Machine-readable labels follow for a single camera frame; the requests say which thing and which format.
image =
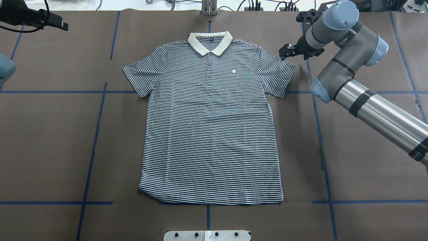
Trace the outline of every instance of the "striped polo shirt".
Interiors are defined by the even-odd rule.
[[[229,32],[191,33],[124,72],[149,96],[139,189],[169,203],[283,200],[272,108],[296,66]]]

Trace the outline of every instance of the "black tape band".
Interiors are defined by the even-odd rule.
[[[428,153],[428,137],[415,147],[415,149],[409,152],[409,156],[416,161],[420,161],[425,157],[426,153]]]
[[[331,59],[331,61],[342,65],[342,67],[344,67],[347,71],[349,71],[352,74],[352,78],[355,77],[355,71],[353,69],[351,69],[348,65],[344,64],[343,62],[341,62],[340,60],[337,60],[335,58]]]
[[[357,23],[339,40],[334,42],[339,48],[343,48],[351,39],[357,35],[357,33],[363,27],[363,23],[357,21]]]
[[[342,90],[342,88],[347,84],[347,83],[349,83],[349,81],[351,81],[351,80],[354,80],[353,78],[350,78],[349,80],[347,80],[347,81],[345,81],[340,87],[339,87],[339,89],[337,89],[336,90],[336,93],[334,93],[334,96],[333,96],[333,100],[334,101],[336,101],[336,96],[337,96],[337,94],[339,94],[339,92]]]
[[[315,41],[317,41],[318,43],[328,44],[328,43],[321,42],[320,40],[318,40],[318,39],[315,37],[315,35],[314,35],[314,28],[312,28],[312,29],[311,29],[311,33],[312,33],[312,37],[313,37],[313,38],[315,39]]]
[[[377,94],[376,92],[368,89],[364,91],[358,98],[354,101],[354,103],[349,108],[349,113],[355,117],[357,117],[358,111],[361,109],[361,107],[367,102],[367,100],[370,99],[373,95]]]

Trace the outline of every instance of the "shirt collar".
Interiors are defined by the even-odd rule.
[[[229,31],[220,32],[220,33],[191,33],[187,41],[189,42],[190,46],[192,46],[192,48],[202,56],[209,53],[210,51],[207,48],[205,48],[196,38],[201,36],[203,37],[224,36],[220,44],[213,51],[211,51],[211,53],[217,56],[220,56],[227,49],[227,47],[229,47],[230,43],[233,40],[232,35],[230,35]]]

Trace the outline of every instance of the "black bracket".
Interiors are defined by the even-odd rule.
[[[303,31],[306,33],[306,31],[321,17],[321,15],[321,11],[311,9],[309,11],[300,12],[296,17],[296,21],[303,23]]]

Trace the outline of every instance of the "short sleeve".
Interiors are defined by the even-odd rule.
[[[154,90],[156,82],[162,79],[165,68],[165,49],[159,46],[144,59],[125,66],[123,72],[138,96],[143,98]]]
[[[282,61],[278,56],[272,56],[259,47],[254,58],[254,71],[263,84],[266,94],[282,98],[285,88],[290,81],[296,65]]]

